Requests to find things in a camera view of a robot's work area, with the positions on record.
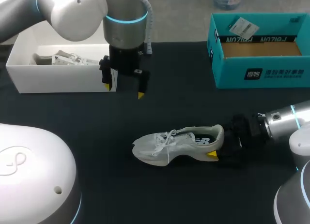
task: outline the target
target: shoelace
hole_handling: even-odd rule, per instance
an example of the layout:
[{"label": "shoelace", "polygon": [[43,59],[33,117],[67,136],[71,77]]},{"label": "shoelace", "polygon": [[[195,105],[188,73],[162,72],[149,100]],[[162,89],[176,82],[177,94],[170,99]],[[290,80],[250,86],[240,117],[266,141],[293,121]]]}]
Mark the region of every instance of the shoelace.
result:
[{"label": "shoelace", "polygon": [[[176,130],[172,130],[169,133],[165,132],[164,135],[166,136],[162,136],[162,134],[156,134],[155,135],[155,141],[156,141],[156,148],[153,151],[152,155],[154,156],[156,153],[161,152],[166,146],[170,146],[170,145],[175,145],[176,143],[174,142],[174,135],[176,135]],[[169,156],[169,149],[167,148],[167,155],[168,155],[168,162],[170,160],[170,156]]]}]

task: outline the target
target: black cloth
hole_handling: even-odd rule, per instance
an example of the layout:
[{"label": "black cloth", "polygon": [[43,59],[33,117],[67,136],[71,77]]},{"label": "black cloth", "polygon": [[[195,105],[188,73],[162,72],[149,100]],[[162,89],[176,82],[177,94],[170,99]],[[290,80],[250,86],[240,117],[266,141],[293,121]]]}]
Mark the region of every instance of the black cloth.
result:
[{"label": "black cloth", "polygon": [[124,76],[118,92],[19,94],[2,69],[0,122],[42,128],[68,144],[87,224],[275,223],[275,194],[295,172],[288,141],[252,151],[239,169],[186,156],[150,166],[133,156],[132,143],[295,104],[310,99],[310,89],[218,90],[206,43],[157,43],[153,52],[141,64],[151,72],[142,100],[137,81]]}]

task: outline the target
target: blue led ring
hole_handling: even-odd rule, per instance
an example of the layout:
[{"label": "blue led ring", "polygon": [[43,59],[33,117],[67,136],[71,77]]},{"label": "blue led ring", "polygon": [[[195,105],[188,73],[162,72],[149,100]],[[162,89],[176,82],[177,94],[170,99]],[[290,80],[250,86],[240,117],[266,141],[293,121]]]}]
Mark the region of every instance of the blue led ring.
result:
[{"label": "blue led ring", "polygon": [[138,18],[138,19],[136,19],[136,20],[131,20],[131,21],[118,20],[118,19],[115,19],[115,18],[110,17],[110,16],[108,16],[108,15],[106,16],[106,18],[107,18],[108,20],[113,21],[113,22],[116,22],[116,23],[121,23],[121,24],[133,24],[133,23],[141,22],[143,19],[146,18],[147,14],[148,14],[148,12],[146,12],[146,14],[145,14],[143,17]]}]

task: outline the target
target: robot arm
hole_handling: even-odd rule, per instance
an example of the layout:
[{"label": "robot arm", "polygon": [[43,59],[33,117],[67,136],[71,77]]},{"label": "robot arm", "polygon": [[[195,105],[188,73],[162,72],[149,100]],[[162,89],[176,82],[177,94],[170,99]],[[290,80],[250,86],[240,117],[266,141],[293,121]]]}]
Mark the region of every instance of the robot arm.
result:
[{"label": "robot arm", "polygon": [[44,20],[63,38],[82,41],[107,13],[106,0],[7,0],[0,5],[0,42]]},{"label": "robot arm", "polygon": [[110,44],[109,56],[100,62],[102,82],[112,88],[111,69],[136,77],[140,98],[149,79],[140,69],[146,34],[146,54],[152,54],[153,10],[148,0],[7,0],[0,4],[0,43],[44,20],[64,39],[82,41],[96,32],[102,19]]}]

